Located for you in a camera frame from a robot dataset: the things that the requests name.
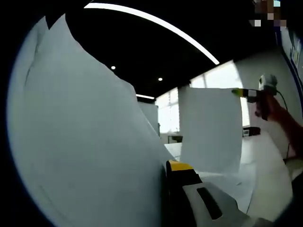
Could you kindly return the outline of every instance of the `hand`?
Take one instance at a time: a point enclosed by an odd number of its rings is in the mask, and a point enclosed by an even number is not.
[[[279,102],[272,95],[266,95],[265,99],[267,102],[267,106],[269,108],[268,120],[278,122],[279,120],[281,120],[285,109],[280,106]],[[257,117],[261,117],[262,108],[260,103],[257,102],[256,106],[257,106],[257,110],[255,112],[255,115]]]

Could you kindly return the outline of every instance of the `yellow and gray device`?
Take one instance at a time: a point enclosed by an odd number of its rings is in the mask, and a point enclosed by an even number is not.
[[[171,226],[269,227],[271,222],[251,218],[236,200],[211,183],[203,183],[194,169],[174,160],[166,162]]]

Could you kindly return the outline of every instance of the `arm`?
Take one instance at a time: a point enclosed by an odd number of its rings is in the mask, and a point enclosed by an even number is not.
[[[266,96],[270,114],[268,120],[279,123],[288,137],[289,143],[296,155],[303,158],[303,127],[299,125],[286,109],[280,106],[273,96]],[[257,103],[256,116],[260,117],[262,109]]]

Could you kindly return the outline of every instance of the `black ceiling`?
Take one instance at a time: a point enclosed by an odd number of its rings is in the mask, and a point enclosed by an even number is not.
[[[13,31],[13,34],[24,35],[43,15],[46,15],[48,25],[51,26],[66,13],[72,35],[88,53],[109,68],[115,65],[115,74],[131,83],[136,93],[153,97],[182,86],[191,78],[216,66],[173,32],[126,13],[83,9],[88,2],[22,2],[14,16],[22,19],[15,27],[21,24],[23,33]],[[250,25],[249,19],[254,18],[252,0],[99,2],[138,9],[171,23],[197,40],[220,64],[242,59],[276,45],[271,26]]]

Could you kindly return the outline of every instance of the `cable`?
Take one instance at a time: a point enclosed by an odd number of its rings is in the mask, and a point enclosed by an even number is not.
[[[280,96],[283,98],[283,102],[284,102],[284,104],[285,104],[285,108],[286,108],[286,110],[287,110],[287,112],[288,112],[288,108],[287,108],[287,105],[286,105],[286,101],[285,101],[285,99],[284,99],[284,97],[283,97],[282,93],[281,93],[281,92],[279,92],[278,90],[277,90],[276,92],[277,92],[277,93],[279,93],[279,94],[280,94]],[[286,159],[288,159],[289,145],[290,145],[290,143],[288,143],[288,146],[287,146],[287,154],[286,154]]]

